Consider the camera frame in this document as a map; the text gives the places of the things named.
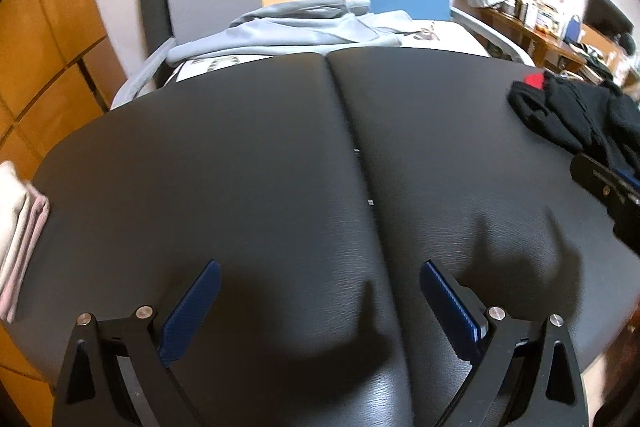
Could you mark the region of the black knit sweater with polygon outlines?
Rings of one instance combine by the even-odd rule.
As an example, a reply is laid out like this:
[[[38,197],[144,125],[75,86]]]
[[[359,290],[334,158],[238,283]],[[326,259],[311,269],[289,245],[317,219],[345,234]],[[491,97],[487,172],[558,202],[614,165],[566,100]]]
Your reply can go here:
[[[546,70],[544,89],[521,81],[506,95],[525,126],[570,153],[639,176],[639,107],[612,81],[597,86]]]

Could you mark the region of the folded beige pink clothes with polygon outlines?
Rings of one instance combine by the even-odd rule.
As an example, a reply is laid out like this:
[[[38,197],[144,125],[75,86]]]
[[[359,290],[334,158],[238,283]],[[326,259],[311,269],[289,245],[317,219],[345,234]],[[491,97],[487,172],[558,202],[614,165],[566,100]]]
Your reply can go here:
[[[12,323],[24,278],[49,217],[50,202],[17,176],[12,161],[1,164],[1,320]]]

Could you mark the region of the red knit garment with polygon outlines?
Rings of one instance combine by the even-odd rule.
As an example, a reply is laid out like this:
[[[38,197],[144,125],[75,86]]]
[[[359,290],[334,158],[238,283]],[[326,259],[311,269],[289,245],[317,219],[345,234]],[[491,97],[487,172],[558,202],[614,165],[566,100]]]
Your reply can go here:
[[[528,87],[542,90],[544,89],[544,74],[542,72],[535,72],[535,74],[527,75],[523,82]]]

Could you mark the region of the cluttered wooden desk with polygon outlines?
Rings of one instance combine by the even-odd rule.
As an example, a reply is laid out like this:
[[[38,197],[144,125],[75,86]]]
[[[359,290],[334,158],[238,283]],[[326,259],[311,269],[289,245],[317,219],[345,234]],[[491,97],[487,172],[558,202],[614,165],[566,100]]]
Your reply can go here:
[[[528,28],[518,18],[495,9],[480,9],[480,19],[516,42],[537,67],[545,67],[553,72],[567,70],[587,80],[600,80],[593,69],[587,68],[586,58],[559,37]],[[622,86],[625,84],[634,66],[634,59],[627,56],[617,43],[588,25],[580,28],[578,41],[600,51],[614,80]]]

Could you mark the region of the black monitor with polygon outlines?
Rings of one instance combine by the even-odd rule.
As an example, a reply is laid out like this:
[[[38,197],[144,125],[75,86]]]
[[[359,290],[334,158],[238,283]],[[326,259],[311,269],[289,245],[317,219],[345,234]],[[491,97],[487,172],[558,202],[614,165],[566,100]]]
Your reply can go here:
[[[631,20],[611,0],[587,0],[582,22],[610,40],[634,30]]]

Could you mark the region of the wooden wardrobe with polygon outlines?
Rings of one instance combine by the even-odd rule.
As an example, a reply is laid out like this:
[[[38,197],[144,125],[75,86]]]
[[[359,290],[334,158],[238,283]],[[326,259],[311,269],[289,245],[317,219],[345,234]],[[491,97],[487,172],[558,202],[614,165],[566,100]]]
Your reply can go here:
[[[96,0],[1,0],[1,158],[21,178],[125,79]]]

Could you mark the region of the light blue hoodie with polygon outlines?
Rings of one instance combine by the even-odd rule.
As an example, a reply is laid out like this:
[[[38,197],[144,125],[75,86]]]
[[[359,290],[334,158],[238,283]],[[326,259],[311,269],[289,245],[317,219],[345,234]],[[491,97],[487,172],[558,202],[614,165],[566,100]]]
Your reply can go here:
[[[229,27],[168,51],[175,65],[221,55],[327,54],[350,46],[400,46],[414,28],[403,10],[371,11],[370,0],[297,0],[247,12]]]

